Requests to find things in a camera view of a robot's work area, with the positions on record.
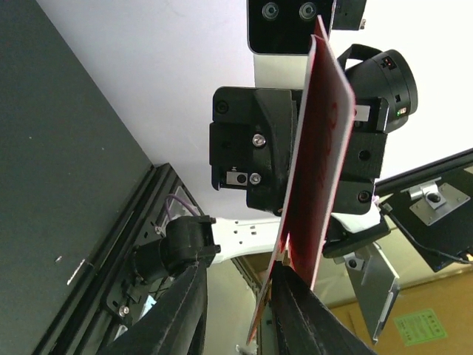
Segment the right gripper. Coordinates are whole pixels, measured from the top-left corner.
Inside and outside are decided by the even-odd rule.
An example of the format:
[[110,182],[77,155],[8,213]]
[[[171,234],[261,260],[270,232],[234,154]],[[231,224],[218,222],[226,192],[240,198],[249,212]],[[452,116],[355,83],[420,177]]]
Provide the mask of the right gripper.
[[[211,184],[246,192],[251,209],[281,215],[302,102],[300,89],[220,87],[209,132]],[[333,206],[365,214],[381,174],[387,134],[374,112],[355,122]]]

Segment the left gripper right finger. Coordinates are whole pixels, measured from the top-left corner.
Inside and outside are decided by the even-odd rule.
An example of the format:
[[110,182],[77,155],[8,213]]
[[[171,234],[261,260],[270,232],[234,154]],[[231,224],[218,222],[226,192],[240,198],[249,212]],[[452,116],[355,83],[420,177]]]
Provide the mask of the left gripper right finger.
[[271,272],[271,310],[278,354],[374,354],[289,266]]

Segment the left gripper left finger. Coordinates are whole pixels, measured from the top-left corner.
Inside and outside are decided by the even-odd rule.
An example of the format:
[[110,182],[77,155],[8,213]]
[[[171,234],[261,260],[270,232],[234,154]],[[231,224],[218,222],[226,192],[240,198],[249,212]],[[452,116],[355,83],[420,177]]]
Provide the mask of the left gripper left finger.
[[208,307],[207,268],[195,262],[145,316],[101,354],[202,354]]

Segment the red credit card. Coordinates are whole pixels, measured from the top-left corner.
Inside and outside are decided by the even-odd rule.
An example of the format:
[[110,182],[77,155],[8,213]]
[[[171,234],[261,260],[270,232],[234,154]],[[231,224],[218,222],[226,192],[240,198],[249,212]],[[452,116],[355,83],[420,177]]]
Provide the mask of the red credit card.
[[321,16],[308,54],[285,201],[279,230],[247,340],[255,334],[276,279],[276,263],[291,266],[313,288],[355,116],[355,96],[330,47]]

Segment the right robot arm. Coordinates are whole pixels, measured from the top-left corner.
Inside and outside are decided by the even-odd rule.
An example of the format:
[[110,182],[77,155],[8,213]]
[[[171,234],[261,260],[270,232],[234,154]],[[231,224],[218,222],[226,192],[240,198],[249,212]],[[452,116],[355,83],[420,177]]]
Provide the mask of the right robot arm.
[[246,193],[281,219],[272,246],[315,280],[332,212],[365,214],[390,132],[418,106],[412,71],[395,50],[354,44],[334,58],[318,44],[306,86],[223,87],[209,127],[211,183]]

